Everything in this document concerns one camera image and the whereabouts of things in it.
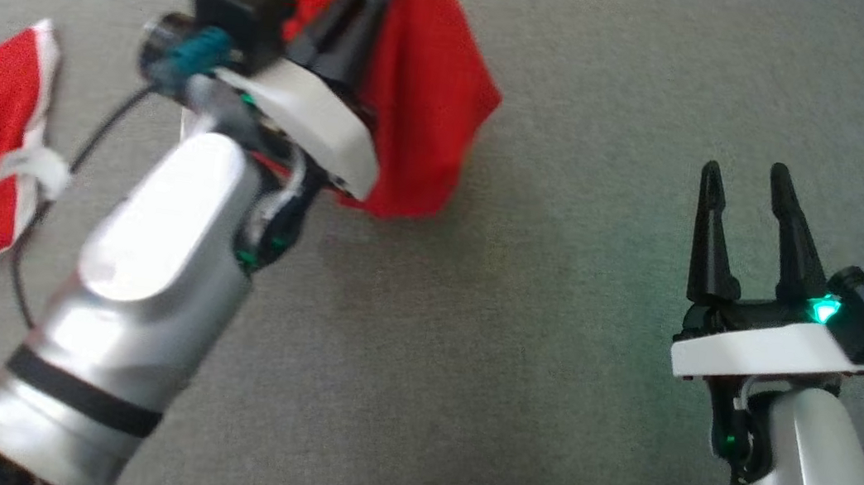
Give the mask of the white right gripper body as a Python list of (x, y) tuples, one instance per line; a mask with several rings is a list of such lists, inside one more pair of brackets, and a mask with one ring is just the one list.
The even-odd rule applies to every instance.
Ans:
[(679, 379), (864, 375), (829, 332), (842, 310), (834, 295), (805, 303), (778, 300), (693, 303), (672, 338), (671, 372)]

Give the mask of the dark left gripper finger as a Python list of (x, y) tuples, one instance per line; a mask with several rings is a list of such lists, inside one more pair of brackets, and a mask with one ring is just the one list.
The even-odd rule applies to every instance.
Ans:
[(357, 91), (392, 0), (347, 0), (343, 30), (329, 50), (326, 75), (339, 89)]
[(331, 0), (288, 41), (288, 60), (307, 68), (362, 74), (367, 1)]

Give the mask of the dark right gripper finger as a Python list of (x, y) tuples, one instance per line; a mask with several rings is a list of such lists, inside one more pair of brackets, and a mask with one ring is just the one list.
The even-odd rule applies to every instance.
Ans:
[(704, 305), (738, 301), (742, 288), (732, 274), (724, 236), (727, 198), (721, 168), (716, 161), (707, 161), (701, 173), (687, 298)]
[(794, 305), (825, 297), (828, 281), (790, 174), (783, 163), (770, 168), (770, 206), (779, 227), (775, 296), (781, 303)]

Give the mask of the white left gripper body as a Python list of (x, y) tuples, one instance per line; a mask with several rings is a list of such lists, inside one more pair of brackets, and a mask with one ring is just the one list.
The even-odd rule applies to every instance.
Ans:
[(364, 202), (373, 192), (380, 168), (371, 129), (319, 76), (288, 60), (251, 77), (225, 67), (215, 73), (252, 97), (344, 193)]

